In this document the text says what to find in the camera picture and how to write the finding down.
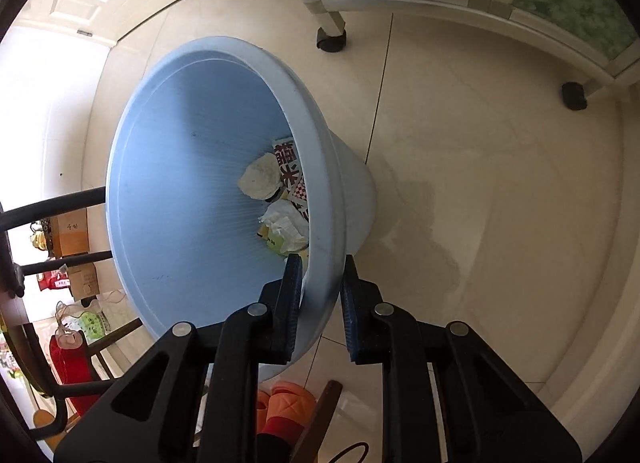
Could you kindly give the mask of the lined paper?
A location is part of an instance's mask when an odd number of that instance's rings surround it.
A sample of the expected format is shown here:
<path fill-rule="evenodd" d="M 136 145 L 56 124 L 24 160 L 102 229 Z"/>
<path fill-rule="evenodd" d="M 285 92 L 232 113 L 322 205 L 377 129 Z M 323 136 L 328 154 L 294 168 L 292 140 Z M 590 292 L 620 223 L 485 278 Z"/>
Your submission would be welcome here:
<path fill-rule="evenodd" d="M 259 235 L 281 256 L 303 251 L 309 244 L 309 224 L 288 200 L 272 202 L 259 223 Z"/>

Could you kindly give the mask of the white steamed bun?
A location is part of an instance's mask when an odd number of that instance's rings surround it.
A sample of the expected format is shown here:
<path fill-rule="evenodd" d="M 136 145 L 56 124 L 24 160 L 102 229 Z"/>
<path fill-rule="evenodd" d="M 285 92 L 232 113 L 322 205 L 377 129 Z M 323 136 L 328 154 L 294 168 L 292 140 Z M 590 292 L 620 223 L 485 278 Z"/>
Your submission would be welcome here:
<path fill-rule="evenodd" d="M 266 201 L 281 187 L 280 168 L 273 153 L 265 153 L 250 163 L 238 181 L 239 189 L 247 197 Z"/>

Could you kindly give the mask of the light blue trash bin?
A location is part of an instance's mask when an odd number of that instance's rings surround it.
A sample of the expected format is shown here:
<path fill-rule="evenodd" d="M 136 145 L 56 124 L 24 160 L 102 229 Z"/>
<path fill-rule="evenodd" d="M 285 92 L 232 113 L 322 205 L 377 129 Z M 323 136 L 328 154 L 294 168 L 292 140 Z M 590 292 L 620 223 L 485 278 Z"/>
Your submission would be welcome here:
<path fill-rule="evenodd" d="M 302 161 L 310 217 L 293 353 L 302 358 L 331 317 L 346 256 L 372 229 L 367 165 L 295 72 L 246 41 L 186 43 L 138 84 L 112 143 L 105 213 L 119 279 L 151 335 L 224 321 L 281 278 L 282 257 L 257 235 L 265 204 L 239 180 L 285 137 Z"/>

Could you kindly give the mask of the red white patterned wrapper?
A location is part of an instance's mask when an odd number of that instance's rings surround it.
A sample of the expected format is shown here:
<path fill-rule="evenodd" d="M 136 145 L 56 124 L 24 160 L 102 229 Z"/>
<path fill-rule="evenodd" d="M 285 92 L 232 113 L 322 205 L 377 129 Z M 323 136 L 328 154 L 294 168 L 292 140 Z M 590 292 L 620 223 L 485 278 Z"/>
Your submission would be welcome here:
<path fill-rule="evenodd" d="M 294 139 L 292 137 L 276 139 L 272 143 L 272 152 L 278 161 L 286 198 L 304 220 L 309 220 L 304 173 Z"/>

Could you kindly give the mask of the orange slippers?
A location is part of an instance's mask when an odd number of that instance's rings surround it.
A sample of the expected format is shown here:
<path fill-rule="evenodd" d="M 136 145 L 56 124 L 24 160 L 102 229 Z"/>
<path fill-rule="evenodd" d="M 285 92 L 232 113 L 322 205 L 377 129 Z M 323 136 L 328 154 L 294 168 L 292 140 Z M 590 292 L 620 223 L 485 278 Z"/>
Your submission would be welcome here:
<path fill-rule="evenodd" d="M 316 403 L 313 394 L 295 383 L 279 381 L 270 393 L 260 389 L 256 401 L 256 431 L 295 445 L 310 421 Z"/>

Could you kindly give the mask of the red bag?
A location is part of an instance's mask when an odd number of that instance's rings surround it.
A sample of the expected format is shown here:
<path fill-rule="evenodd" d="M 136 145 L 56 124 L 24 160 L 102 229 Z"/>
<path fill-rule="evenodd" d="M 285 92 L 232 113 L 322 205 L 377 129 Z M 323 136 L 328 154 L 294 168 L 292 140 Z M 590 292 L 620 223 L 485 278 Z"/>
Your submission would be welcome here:
<path fill-rule="evenodd" d="M 56 337 L 51 336 L 49 351 L 55 371 L 63 384 L 101 382 L 90 360 L 86 340 L 81 333 L 79 336 L 74 347 L 61 347 Z"/>

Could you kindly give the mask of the dark wooden chair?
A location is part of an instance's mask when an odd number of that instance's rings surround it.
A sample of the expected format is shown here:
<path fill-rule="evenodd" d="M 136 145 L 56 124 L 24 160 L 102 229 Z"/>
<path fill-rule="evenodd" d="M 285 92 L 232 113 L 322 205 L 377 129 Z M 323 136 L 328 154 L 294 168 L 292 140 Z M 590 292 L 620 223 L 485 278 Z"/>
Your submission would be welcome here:
<path fill-rule="evenodd" d="M 21 266 L 13 261 L 8 232 L 12 229 L 40 222 L 69 212 L 85 210 L 105 202 L 103 187 L 90 189 L 63 197 L 44 200 L 1 213 L 1 322 L 2 332 L 9 351 L 17 362 L 35 393 L 49 398 L 54 405 L 54 418 L 43 426 L 29 429 L 32 439 L 37 441 L 61 434 L 68 422 L 68 397 L 85 396 L 88 391 L 99 391 L 93 384 L 61 384 L 54 375 L 48 356 L 38 336 L 40 329 L 51 333 L 53 320 L 39 319 L 30 322 L 23 301 L 25 278 L 28 275 L 42 275 L 63 266 L 77 267 L 90 261 L 106 261 L 112 257 L 108 251 L 84 253 L 44 261 L 40 264 Z"/>

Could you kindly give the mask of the cardboard box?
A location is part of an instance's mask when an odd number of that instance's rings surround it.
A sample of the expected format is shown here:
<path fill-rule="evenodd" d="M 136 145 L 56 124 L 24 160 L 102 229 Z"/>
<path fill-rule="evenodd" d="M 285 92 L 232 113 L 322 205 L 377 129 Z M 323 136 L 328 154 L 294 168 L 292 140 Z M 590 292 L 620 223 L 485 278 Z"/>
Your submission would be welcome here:
<path fill-rule="evenodd" d="M 89 252 L 87 210 L 80 209 L 50 218 L 55 257 Z"/>

